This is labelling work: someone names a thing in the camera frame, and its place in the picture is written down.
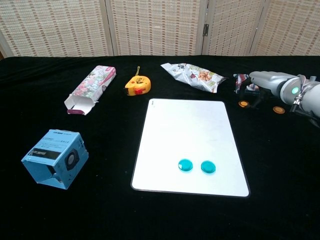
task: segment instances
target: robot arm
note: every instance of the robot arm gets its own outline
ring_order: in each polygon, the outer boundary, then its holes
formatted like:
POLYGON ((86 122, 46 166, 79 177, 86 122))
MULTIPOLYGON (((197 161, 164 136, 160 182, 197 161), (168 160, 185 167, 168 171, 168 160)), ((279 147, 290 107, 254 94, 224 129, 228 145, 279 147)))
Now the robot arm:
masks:
POLYGON ((251 108, 273 95, 291 105, 290 112, 320 122, 320 82, 315 81, 315 77, 308 80, 303 75, 274 71, 254 71, 249 77, 242 82, 239 95, 243 99, 245 89, 250 84, 259 87, 260 95, 251 108))

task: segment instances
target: tape measure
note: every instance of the tape measure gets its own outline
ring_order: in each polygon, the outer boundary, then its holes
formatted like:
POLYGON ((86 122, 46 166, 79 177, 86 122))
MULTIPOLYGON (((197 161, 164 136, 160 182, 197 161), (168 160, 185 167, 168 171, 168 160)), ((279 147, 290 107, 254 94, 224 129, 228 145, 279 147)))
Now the tape measure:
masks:
POLYGON ((150 79, 146 76, 139 76, 139 70, 140 66, 138 66, 135 76, 124 86, 124 90, 129 96, 146 94, 151 89, 150 79))

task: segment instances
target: blue box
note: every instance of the blue box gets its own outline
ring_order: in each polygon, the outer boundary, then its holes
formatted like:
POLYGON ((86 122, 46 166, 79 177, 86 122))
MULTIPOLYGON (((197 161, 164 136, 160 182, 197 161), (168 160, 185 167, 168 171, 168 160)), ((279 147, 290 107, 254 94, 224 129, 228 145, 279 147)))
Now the blue box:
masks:
POLYGON ((68 189, 88 157, 79 132, 51 129, 21 161, 38 184, 68 189))

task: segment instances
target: blue round magnet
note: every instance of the blue round magnet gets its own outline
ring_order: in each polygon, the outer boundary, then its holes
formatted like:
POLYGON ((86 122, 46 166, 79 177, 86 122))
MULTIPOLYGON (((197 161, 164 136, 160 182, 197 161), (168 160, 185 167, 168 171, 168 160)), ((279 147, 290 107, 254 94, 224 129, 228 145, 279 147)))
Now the blue round magnet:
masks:
POLYGON ((189 159, 182 159, 178 163, 179 169, 181 169, 184 172, 188 172, 193 168, 193 164, 189 159))
POLYGON ((206 174, 212 174, 216 171, 216 166, 211 161, 204 161, 201 163, 201 170, 206 174))

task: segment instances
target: chip bag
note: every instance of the chip bag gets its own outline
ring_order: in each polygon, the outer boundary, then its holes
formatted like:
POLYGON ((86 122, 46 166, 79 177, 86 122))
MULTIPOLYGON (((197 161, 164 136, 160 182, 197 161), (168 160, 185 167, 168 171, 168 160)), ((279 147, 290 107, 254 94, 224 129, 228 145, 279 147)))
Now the chip bag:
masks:
POLYGON ((226 79, 226 77, 212 71, 187 63, 165 63, 161 67, 174 77, 175 80, 211 93, 216 93, 218 85, 226 79))
MULTIPOLYGON (((239 74, 233 74, 233 76, 235 77, 235 90, 234 91, 236 94, 239 94, 242 82, 245 81, 247 78, 249 78, 249 75, 239 73, 239 74)), ((260 94, 259 87, 257 85, 255 85, 254 83, 252 83, 249 86, 246 86, 244 93, 248 94, 248 95, 259 95, 260 94)))

